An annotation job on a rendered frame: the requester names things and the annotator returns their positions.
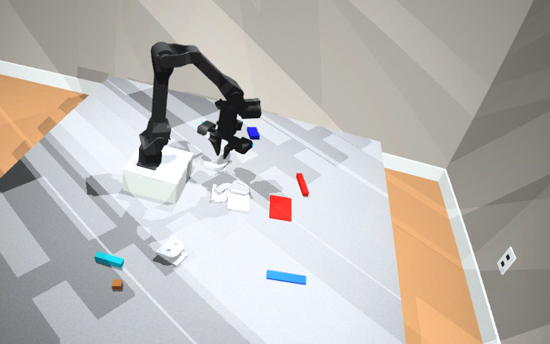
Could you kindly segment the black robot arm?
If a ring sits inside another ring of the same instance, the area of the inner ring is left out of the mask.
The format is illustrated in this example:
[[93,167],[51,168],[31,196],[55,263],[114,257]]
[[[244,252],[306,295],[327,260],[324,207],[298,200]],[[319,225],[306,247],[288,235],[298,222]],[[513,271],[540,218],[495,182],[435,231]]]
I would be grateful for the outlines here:
[[[195,45],[165,42],[155,43],[151,48],[153,64],[153,108],[147,129],[139,134],[141,145],[136,166],[156,170],[161,163],[162,149],[168,144],[171,127],[166,118],[168,80],[174,67],[194,64],[216,85],[226,100],[215,102],[220,111],[220,120],[225,123],[238,123],[235,131],[241,130],[243,121],[236,119],[260,118],[261,101],[258,98],[244,99],[243,91],[234,79],[224,75],[202,54]],[[235,132],[236,133],[236,132]]]

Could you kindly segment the small brown block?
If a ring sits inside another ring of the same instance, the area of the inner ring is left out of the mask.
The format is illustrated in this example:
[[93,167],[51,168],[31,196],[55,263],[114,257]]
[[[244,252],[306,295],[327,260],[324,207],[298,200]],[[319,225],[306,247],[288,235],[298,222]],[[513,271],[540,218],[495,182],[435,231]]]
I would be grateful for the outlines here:
[[112,290],[121,290],[122,289],[122,280],[114,279],[112,281]]

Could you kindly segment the cyan rectangular block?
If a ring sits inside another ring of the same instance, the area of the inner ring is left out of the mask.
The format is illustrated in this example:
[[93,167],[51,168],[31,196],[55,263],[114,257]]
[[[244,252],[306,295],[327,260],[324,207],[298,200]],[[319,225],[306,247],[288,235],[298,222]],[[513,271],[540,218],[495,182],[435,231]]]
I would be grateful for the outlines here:
[[124,264],[124,259],[119,257],[114,257],[112,255],[105,254],[104,252],[97,251],[95,255],[95,261],[98,261],[103,264],[108,264],[113,267],[122,268]]

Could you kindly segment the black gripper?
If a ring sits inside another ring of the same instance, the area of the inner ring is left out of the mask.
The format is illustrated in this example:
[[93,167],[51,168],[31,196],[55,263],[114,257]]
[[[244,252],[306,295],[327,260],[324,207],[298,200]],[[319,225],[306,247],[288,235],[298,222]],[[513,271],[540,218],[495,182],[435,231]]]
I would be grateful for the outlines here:
[[221,140],[224,139],[228,141],[228,144],[226,144],[223,149],[223,159],[225,159],[229,152],[233,149],[240,154],[245,154],[252,148],[253,143],[248,138],[238,138],[233,136],[236,132],[234,132],[234,130],[237,123],[237,120],[233,123],[225,123],[219,118],[216,122],[216,129],[215,123],[205,121],[198,126],[197,132],[201,135],[206,135],[207,132],[210,132],[210,137],[208,139],[211,141],[211,145],[213,146],[217,156],[220,154]]

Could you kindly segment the red rectangular bar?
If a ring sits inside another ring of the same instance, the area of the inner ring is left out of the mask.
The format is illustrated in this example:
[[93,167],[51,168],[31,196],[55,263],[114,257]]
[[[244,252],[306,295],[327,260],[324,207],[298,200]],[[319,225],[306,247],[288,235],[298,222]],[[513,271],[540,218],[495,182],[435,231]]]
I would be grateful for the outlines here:
[[304,181],[304,178],[303,178],[303,175],[302,173],[297,173],[296,174],[296,179],[299,183],[299,187],[301,189],[301,192],[302,192],[302,195],[303,196],[308,196],[309,195],[309,191],[307,189],[307,185],[305,184],[305,181]]

